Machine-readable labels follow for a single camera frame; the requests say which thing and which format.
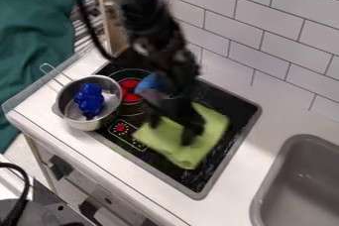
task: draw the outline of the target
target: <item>wooden panel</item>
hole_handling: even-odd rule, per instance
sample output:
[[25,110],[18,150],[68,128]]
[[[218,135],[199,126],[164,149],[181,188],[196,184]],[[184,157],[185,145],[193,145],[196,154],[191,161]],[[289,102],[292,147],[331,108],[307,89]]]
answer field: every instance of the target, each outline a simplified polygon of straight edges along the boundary
[[99,0],[102,13],[107,50],[114,57],[127,48],[127,38],[118,20],[113,0]]

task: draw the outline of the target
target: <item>toy kitchen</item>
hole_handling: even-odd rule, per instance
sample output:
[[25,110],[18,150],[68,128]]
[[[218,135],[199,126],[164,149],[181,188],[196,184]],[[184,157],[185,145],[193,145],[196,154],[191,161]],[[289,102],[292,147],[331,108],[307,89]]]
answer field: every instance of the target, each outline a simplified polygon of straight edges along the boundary
[[[120,67],[96,50],[73,56],[3,105],[51,190],[68,204],[97,225],[306,225],[305,213],[314,217],[308,225],[338,222],[339,201],[330,198],[339,185],[337,123],[226,74],[204,73],[194,101],[231,124],[196,169],[181,169],[133,138],[148,116],[133,88],[149,70],[138,54],[122,56]],[[59,72],[71,79],[100,74],[120,84],[123,100],[99,130],[71,128],[56,112],[59,83],[69,82]]]

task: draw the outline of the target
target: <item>tile wall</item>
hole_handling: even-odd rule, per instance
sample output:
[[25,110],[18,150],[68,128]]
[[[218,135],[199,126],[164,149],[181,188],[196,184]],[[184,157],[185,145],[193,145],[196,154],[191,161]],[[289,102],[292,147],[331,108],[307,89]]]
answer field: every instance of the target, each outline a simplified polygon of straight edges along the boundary
[[339,0],[169,3],[203,72],[241,80],[339,122]]

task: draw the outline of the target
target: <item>green towel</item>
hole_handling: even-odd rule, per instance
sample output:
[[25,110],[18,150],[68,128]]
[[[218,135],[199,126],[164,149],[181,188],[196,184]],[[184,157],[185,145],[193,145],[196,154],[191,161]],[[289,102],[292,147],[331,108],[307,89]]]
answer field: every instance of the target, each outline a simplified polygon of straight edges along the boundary
[[173,164],[186,170],[194,170],[219,142],[229,126],[229,119],[220,113],[200,104],[193,103],[195,110],[206,121],[205,131],[194,139],[190,146],[183,147],[180,142],[182,126],[169,118],[162,118],[156,129],[144,124],[133,136],[149,148],[165,156]]
[[[73,54],[74,0],[0,0],[0,105]],[[19,133],[0,111],[0,153]]]

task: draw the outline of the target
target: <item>pot handle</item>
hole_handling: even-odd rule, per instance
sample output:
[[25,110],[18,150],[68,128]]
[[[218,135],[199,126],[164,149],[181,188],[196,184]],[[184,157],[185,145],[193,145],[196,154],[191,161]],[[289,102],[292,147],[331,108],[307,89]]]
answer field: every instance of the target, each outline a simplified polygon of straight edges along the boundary
[[52,78],[54,81],[56,81],[61,87],[64,87],[64,84],[62,84],[61,82],[59,82],[55,77],[53,77],[49,71],[45,70],[45,67],[49,67],[52,70],[57,71],[59,74],[62,74],[64,77],[66,77],[67,79],[69,79],[70,81],[72,81],[71,78],[69,78],[69,76],[65,75],[62,71],[58,70],[57,68],[55,68],[54,66],[52,66],[49,63],[43,63],[42,65],[40,65],[39,70],[41,72],[43,72],[44,74],[48,75],[50,78]]

